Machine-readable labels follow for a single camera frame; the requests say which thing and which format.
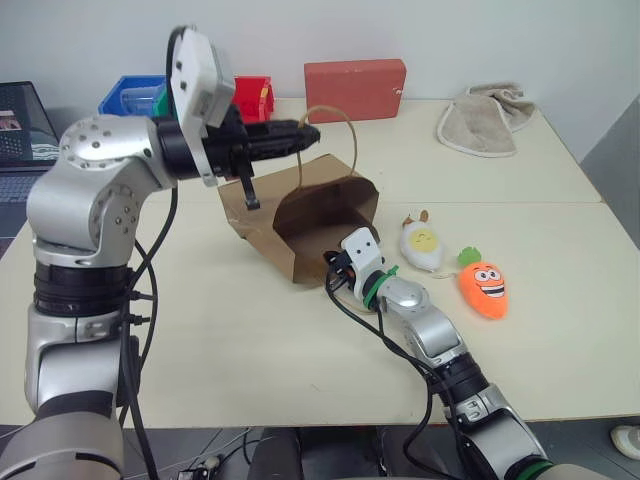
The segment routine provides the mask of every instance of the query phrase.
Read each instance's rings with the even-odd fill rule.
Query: blue bin
[[[153,116],[153,103],[166,85],[164,75],[125,75],[100,102],[98,112]]]

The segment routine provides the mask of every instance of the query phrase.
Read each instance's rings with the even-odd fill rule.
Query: brown paper bag
[[[254,179],[261,208],[248,210],[240,182],[218,188],[229,224],[294,283],[320,285],[323,253],[360,227],[369,227],[378,205],[373,183],[333,155]]]

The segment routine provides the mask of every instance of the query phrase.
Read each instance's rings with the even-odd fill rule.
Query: white stuffed toy
[[[444,247],[428,222],[426,210],[420,212],[420,220],[407,217],[402,222],[400,251],[412,265],[433,272],[442,265]]]

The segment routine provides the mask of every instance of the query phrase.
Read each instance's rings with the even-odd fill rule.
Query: green object
[[[385,273],[378,280],[376,280],[376,283],[373,284],[373,287],[371,287],[371,290],[369,290],[369,293],[367,293],[367,296],[364,297],[363,303],[365,307],[369,308],[369,305],[371,304],[371,300],[373,300],[373,297],[378,292],[380,285],[382,285],[387,278],[393,277],[398,271],[398,268],[400,267],[398,267],[397,265],[394,265],[392,268],[389,269],[387,273]]]
[[[462,268],[467,265],[471,265],[472,263],[476,263],[482,260],[482,255],[480,254],[480,250],[476,247],[465,247],[458,254],[458,263]]]
[[[533,480],[534,478],[538,478],[542,472],[549,470],[551,467],[553,467],[553,463],[547,460],[542,460],[525,468],[520,472],[520,475],[516,477],[516,480]]]
[[[155,117],[163,117],[169,115],[169,100],[167,99],[167,88],[162,89],[162,93],[153,102],[153,115]]]

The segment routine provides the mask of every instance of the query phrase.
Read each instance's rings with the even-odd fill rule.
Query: laptop screen
[[[0,83],[0,172],[43,168],[58,159],[58,138],[31,82]]]

